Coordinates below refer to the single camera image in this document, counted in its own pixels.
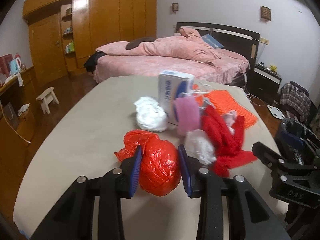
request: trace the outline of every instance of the white bag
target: white bag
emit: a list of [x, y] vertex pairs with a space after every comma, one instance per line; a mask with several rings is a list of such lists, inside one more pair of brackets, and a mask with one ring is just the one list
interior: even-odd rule
[[217, 160], [214, 146], [203, 130], [187, 132], [184, 147], [188, 156], [197, 158], [201, 164], [210, 165]]
[[141, 97], [136, 102], [136, 120], [142, 130], [162, 132], [168, 128], [168, 117], [159, 103], [150, 97]]

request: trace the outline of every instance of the nightstand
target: nightstand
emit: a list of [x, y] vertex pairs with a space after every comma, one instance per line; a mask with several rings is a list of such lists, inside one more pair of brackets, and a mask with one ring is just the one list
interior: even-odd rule
[[281, 83], [281, 76], [261, 66], [255, 68], [248, 75], [247, 89], [254, 96], [272, 105]]

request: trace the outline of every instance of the wooden desk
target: wooden desk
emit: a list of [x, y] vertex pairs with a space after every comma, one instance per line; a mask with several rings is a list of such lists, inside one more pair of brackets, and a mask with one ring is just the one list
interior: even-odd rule
[[[19, 118], [17, 132], [26, 140], [32, 140], [42, 114], [36, 101], [40, 94], [39, 86], [33, 67], [24, 70], [21, 76], [24, 81], [22, 87], [19, 87], [16, 77], [0, 87], [0, 100], [3, 106], [11, 102], [16, 114], [22, 105], [30, 103], [29, 111]], [[27, 169], [26, 154], [28, 144], [9, 127], [0, 111], [0, 212], [8, 221], [12, 221], [19, 185]]]

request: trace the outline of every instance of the plaid shirt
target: plaid shirt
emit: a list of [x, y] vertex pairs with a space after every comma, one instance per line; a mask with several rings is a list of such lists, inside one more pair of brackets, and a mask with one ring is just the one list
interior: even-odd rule
[[281, 88], [280, 104], [287, 104], [296, 110], [300, 115], [301, 122], [304, 122], [308, 119], [311, 100], [306, 96], [305, 93], [299, 92], [294, 85], [286, 83]]

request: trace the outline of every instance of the red plastic bag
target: red plastic bag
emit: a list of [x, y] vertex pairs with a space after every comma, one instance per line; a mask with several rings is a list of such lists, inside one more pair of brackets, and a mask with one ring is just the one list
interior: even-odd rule
[[148, 131], [133, 130], [127, 132], [123, 139], [124, 148], [118, 153], [115, 152], [116, 157], [122, 162], [124, 159], [134, 156], [137, 146], [141, 145], [142, 149], [144, 149], [146, 142], [152, 137], [159, 139], [157, 134]]
[[165, 196], [180, 182], [178, 152], [172, 143], [155, 133], [134, 130], [124, 136], [125, 148], [115, 153], [119, 161], [134, 155], [137, 145], [143, 148], [139, 183], [142, 189], [156, 196]]

